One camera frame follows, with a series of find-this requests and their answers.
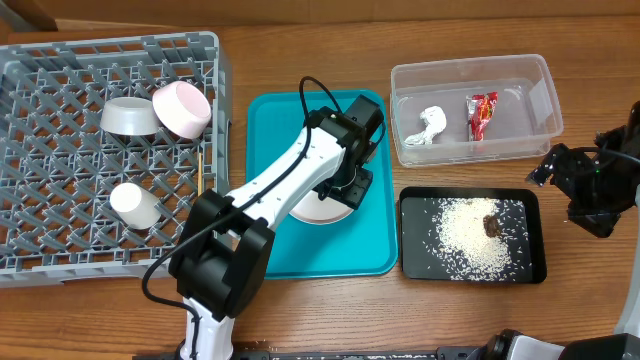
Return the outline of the white round plate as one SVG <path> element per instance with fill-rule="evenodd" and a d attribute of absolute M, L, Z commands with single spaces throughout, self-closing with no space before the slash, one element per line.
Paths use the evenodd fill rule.
<path fill-rule="evenodd" d="M 290 211 L 290 215 L 299 221 L 328 225 L 338 222 L 353 212 L 353 209 L 330 197 L 320 200 L 318 193 L 310 191 Z"/>

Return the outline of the grey bowl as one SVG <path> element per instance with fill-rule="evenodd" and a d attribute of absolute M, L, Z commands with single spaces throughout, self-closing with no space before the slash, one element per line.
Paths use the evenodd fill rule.
<path fill-rule="evenodd" d="M 118 97 L 105 103 L 100 127 L 104 131 L 117 135 L 145 136 L 158 132 L 160 120 L 150 100 Z"/>

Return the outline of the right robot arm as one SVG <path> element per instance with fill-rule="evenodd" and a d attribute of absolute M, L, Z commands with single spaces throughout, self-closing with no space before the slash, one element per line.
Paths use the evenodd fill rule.
<path fill-rule="evenodd" d="M 639 104 L 628 122 L 600 134 L 591 147 L 560 143 L 549 151 L 544 168 L 551 184 L 569 199 L 571 222 L 596 237 L 613 232 L 621 214 L 639 205 Z M 625 305 L 614 334 L 574 341 L 561 359 L 637 359 L 639 357 L 639 255 L 634 255 Z"/>

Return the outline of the wooden chopstick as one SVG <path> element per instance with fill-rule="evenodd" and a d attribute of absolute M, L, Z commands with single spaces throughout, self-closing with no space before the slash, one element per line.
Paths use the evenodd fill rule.
<path fill-rule="evenodd" d="M 204 179 L 203 179 L 203 153 L 198 153 L 198 173 L 197 173 L 197 195 L 200 196 L 203 193 Z"/>

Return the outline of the brown food scrap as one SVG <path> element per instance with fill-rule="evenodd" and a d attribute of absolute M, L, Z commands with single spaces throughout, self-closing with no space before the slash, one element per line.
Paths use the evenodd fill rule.
<path fill-rule="evenodd" d="M 501 235 L 499 218 L 495 215 L 487 215 L 483 218 L 485 233 L 488 237 L 494 238 Z"/>

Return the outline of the white tissue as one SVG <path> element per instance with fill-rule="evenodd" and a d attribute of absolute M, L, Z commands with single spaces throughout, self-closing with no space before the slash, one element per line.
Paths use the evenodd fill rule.
<path fill-rule="evenodd" d="M 430 145 L 433 139 L 442 133 L 447 126 L 446 115 L 439 106 L 426 108 L 420 113 L 419 117 L 424 122 L 425 129 L 408 136 L 404 140 L 408 146 Z"/>

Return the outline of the pink bowl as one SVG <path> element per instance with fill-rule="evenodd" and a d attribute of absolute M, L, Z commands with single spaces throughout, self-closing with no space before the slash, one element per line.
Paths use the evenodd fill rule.
<path fill-rule="evenodd" d="M 152 105 L 160 122 L 172 133 L 186 139 L 198 138 L 212 116 L 206 96 L 185 81 L 174 81 L 156 90 Z"/>

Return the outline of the rice pile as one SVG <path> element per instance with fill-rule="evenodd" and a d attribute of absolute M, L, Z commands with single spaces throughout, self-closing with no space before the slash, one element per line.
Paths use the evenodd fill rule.
<path fill-rule="evenodd" d="M 425 213 L 431 223 L 422 241 L 442 270 L 457 281 L 516 282 L 531 275 L 531 256 L 525 204 L 495 198 L 432 198 Z M 483 218 L 499 218 L 501 235 L 486 235 Z"/>

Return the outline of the red snack wrapper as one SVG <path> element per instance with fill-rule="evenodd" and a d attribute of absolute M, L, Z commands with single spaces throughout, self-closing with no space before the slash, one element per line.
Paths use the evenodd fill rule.
<path fill-rule="evenodd" d="M 482 141 L 484 139 L 485 130 L 493 118 L 497 102 L 497 92 L 466 97 L 470 141 Z"/>

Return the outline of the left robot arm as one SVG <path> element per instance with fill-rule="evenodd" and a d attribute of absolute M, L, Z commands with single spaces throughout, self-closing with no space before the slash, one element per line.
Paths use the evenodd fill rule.
<path fill-rule="evenodd" d="M 308 194 L 356 210 L 384 138 L 380 105 L 360 95 L 346 111 L 306 111 L 299 136 L 266 170 L 226 195 L 206 190 L 190 211 L 169 272 L 188 311 L 179 359 L 228 359 L 235 318 L 261 287 L 283 219 Z"/>

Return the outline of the white paper cup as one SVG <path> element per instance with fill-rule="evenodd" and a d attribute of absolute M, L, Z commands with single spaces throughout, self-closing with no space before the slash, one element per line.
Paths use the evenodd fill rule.
<path fill-rule="evenodd" d="M 117 185 L 109 196 L 109 202 L 117 215 L 135 230 L 148 229 L 161 217 L 155 208 L 159 199 L 135 183 Z"/>

